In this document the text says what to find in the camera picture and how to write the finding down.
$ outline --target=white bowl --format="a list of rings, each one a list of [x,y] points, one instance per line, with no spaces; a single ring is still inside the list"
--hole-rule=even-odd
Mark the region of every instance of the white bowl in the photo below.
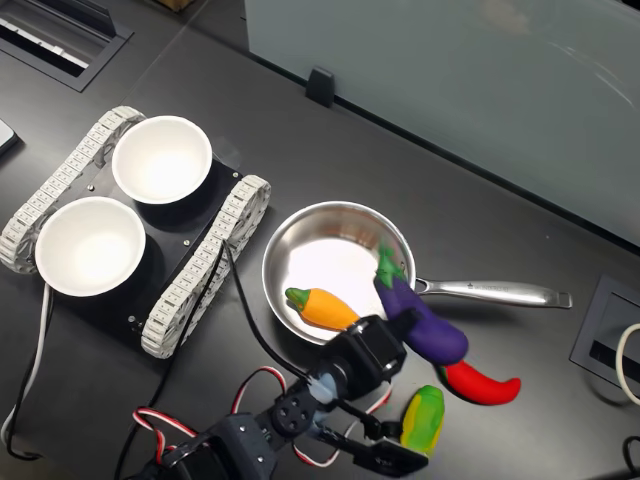
[[[103,197],[65,205],[44,224],[36,243],[36,264],[58,292],[89,297],[107,292],[134,272],[146,236],[138,215]]]
[[[143,203],[172,203],[207,178],[213,152],[196,124],[154,117],[132,127],[113,152],[113,176],[124,193]]]

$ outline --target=orange pepper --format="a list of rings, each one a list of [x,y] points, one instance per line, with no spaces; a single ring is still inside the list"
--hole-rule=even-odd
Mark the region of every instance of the orange pepper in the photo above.
[[[318,327],[344,330],[360,318],[338,297],[319,288],[287,288],[285,295],[304,320]]]

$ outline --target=toy vegetable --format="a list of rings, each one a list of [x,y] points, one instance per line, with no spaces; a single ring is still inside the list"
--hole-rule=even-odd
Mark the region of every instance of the toy vegetable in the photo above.
[[[318,327],[344,330],[360,318],[338,297],[319,288],[287,288],[284,294],[304,320]]]
[[[444,398],[439,388],[426,385],[411,399],[402,420],[400,444],[431,455],[444,419]]]
[[[378,270],[373,280],[387,317],[392,320],[405,310],[416,310],[419,320],[405,338],[407,345],[436,365],[459,362],[469,349],[467,337],[425,305],[407,284],[404,272],[393,263],[391,255],[391,249],[380,249]]]
[[[498,382],[483,375],[464,361],[442,367],[441,371],[453,390],[472,402],[482,405],[509,403],[520,392],[519,378]]]

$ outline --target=black cable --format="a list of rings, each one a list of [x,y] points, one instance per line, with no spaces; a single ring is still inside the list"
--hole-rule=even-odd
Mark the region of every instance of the black cable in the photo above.
[[[49,302],[47,304],[47,319],[45,322],[45,331],[44,336],[46,338],[47,333],[49,333],[49,326],[51,325],[51,318],[53,317],[53,305],[55,298],[55,292],[51,289],[49,294]],[[22,401],[24,400],[24,392],[27,388],[27,383],[29,383],[29,377],[31,376],[31,371],[33,370],[33,366],[36,361],[36,352],[33,352],[31,356],[31,360],[29,362],[29,366],[24,372],[24,376],[22,377],[22,382],[20,383],[20,388],[18,389],[18,397],[16,398],[16,406],[14,407],[13,417],[11,417],[11,421],[7,427],[7,453],[11,455],[13,458],[17,458],[18,460],[22,460],[25,462],[33,462],[34,460],[38,460],[42,458],[42,455],[38,453],[25,452],[25,455],[13,451],[13,437],[16,431],[16,422],[18,421],[18,413],[20,412],[20,407],[22,406]]]
[[[156,391],[154,392],[153,396],[151,397],[151,400],[149,400],[149,402],[146,405],[149,408],[153,408],[154,407],[154,405],[156,404],[156,402],[160,398],[160,395],[162,394],[162,391],[164,390],[164,387],[165,387],[165,385],[167,383],[167,380],[169,378],[169,374],[171,373],[173,365],[176,362],[176,358],[178,358],[178,352],[180,351],[180,347],[182,346],[182,342],[184,340],[184,337],[186,336],[187,331],[189,330],[189,325],[191,324],[191,321],[193,320],[193,316],[195,315],[196,310],[198,309],[198,306],[202,302],[202,299],[204,298],[204,295],[206,294],[207,290],[209,289],[209,286],[211,285],[211,282],[213,281],[213,277],[216,276],[216,272],[218,271],[218,265],[220,265],[220,259],[221,258],[222,258],[222,249],[220,249],[220,252],[218,252],[218,255],[216,256],[216,261],[213,262],[213,268],[211,270],[211,275],[207,279],[207,282],[205,283],[204,288],[202,289],[202,292],[198,296],[198,299],[196,300],[196,303],[195,303],[195,305],[193,307],[193,310],[191,310],[191,313],[187,317],[187,321],[184,323],[184,327],[182,328],[182,332],[180,332],[180,337],[178,338],[178,343],[176,345],[175,350],[173,351],[173,355],[169,359],[169,364],[167,365],[167,368],[165,369],[164,373],[162,374],[162,378],[160,379],[160,383],[156,387]],[[122,471],[122,467],[124,466],[124,462],[127,459],[127,455],[129,454],[129,449],[131,448],[131,444],[133,443],[133,439],[135,438],[136,433],[138,433],[138,429],[139,428],[140,428],[140,425],[138,425],[135,422],[129,428],[129,434],[127,435],[127,439],[124,441],[124,445],[122,445],[122,450],[120,451],[120,456],[118,457],[118,463],[116,464],[116,469],[115,469],[114,474],[113,474],[113,478],[115,480],[120,480],[120,472]]]
[[[622,444],[622,456],[624,457],[624,463],[627,464],[627,468],[629,471],[638,477],[640,477],[640,471],[638,467],[636,467],[633,463],[633,459],[631,458],[631,444],[633,442],[640,442],[640,437],[627,437]]]
[[[233,274],[233,279],[235,281],[236,288],[238,289],[238,295],[240,295],[240,301],[242,302],[242,307],[244,308],[244,314],[247,317],[247,321],[249,322],[249,326],[251,327],[251,332],[253,333],[253,336],[256,337],[256,340],[258,340],[258,343],[260,344],[260,346],[264,349],[265,352],[269,354],[271,358],[273,358],[273,360],[276,361],[276,363],[279,363],[280,365],[282,365],[289,372],[291,372],[293,375],[300,378],[301,380],[307,381],[308,375],[304,373],[302,370],[300,370],[298,367],[296,367],[295,365],[292,365],[291,363],[286,361],[284,358],[282,358],[273,348],[271,348],[271,346],[267,343],[267,341],[264,339],[264,337],[260,333],[260,330],[258,329],[258,325],[256,324],[256,321],[253,318],[253,315],[251,315],[249,303],[247,302],[247,297],[245,297],[244,295],[244,290],[242,289],[240,278],[238,278],[236,265],[233,262],[233,257],[231,256],[231,249],[229,248],[229,245],[227,244],[227,242],[223,241],[222,246],[225,250],[225,253],[227,254],[227,259],[229,260],[229,264],[231,265],[231,273]]]

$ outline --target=pan handle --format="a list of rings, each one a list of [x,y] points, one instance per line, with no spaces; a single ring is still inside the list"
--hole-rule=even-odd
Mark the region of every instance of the pan handle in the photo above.
[[[422,278],[416,278],[416,283],[424,286],[422,290],[416,289],[418,295],[452,295],[521,307],[571,308],[573,305],[570,293],[528,283],[488,280],[437,282]]]

